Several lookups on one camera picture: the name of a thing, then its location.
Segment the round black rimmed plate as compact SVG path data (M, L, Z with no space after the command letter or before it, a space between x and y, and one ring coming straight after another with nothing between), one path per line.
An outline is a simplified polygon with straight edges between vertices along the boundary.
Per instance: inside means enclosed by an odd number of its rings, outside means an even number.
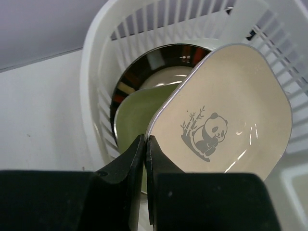
M175 66L195 67L211 52L208 48L187 43L168 44L152 49L133 61L123 72L112 94L110 124L116 141L115 116L120 104L153 74Z

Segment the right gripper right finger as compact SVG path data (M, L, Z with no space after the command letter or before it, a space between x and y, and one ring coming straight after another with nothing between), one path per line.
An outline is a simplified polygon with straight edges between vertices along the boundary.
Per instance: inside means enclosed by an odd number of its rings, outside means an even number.
M150 136L149 221L156 231L279 231L264 182L250 173L185 173Z

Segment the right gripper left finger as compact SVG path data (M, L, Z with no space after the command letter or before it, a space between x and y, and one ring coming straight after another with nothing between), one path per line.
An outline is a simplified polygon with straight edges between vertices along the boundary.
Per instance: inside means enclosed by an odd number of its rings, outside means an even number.
M144 136L95 172L3 170L3 231L135 231Z

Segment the green square plate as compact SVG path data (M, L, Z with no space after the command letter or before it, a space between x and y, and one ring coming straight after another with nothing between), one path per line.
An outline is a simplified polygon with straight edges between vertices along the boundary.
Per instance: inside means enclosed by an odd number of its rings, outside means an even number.
M140 134L146 134L152 117L172 95L179 83L141 89L130 94L118 107L114 132L118 151L123 154Z

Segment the cream panda square plate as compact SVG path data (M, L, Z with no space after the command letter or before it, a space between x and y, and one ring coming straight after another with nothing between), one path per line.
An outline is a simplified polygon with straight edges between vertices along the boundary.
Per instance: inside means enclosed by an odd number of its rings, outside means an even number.
M153 116L147 138L187 173L253 173L266 179L283 156L292 108L255 48L207 55Z

